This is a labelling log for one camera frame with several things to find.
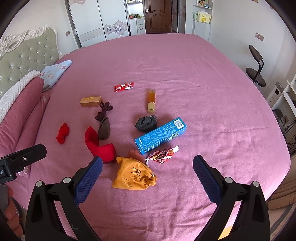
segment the white wardrobe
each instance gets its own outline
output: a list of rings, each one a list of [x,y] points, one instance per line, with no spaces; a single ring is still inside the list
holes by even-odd
[[[69,0],[69,5],[83,47],[129,36],[125,0]]]

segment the hand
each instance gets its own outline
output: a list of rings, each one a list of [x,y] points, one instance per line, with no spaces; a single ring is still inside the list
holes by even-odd
[[[13,190],[8,187],[8,206],[5,210],[5,216],[8,219],[7,224],[11,228],[11,230],[14,232],[14,234],[17,237],[22,236],[22,227],[20,225],[20,219],[17,215],[15,204],[13,203],[12,199],[10,197],[13,196]]]

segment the red candy wrapper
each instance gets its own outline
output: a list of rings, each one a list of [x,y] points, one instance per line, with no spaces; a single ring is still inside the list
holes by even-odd
[[[116,93],[116,92],[122,91],[122,90],[129,90],[129,89],[133,88],[134,84],[135,84],[135,82],[125,83],[125,84],[121,84],[121,85],[115,85],[114,92]]]
[[[162,164],[166,162],[168,159],[170,159],[177,151],[179,151],[179,146],[176,146],[174,148],[167,148],[161,151],[156,151],[152,155],[149,155],[149,157],[145,160],[147,163],[148,160],[154,160]]]

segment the chair backrest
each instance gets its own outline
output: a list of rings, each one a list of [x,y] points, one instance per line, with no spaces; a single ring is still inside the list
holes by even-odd
[[[253,55],[254,59],[260,64],[260,61],[263,59],[261,54],[255,49],[252,45],[249,45],[249,49],[251,54]]]

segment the red sock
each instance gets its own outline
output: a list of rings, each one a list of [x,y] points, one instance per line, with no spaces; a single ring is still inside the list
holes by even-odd
[[[116,151],[113,144],[99,146],[98,133],[91,126],[85,132],[85,143],[93,156],[102,158],[104,163],[115,160]]]
[[[69,127],[66,123],[64,123],[61,128],[59,129],[59,134],[57,135],[57,141],[60,144],[63,144],[66,140],[66,136],[69,135]]]

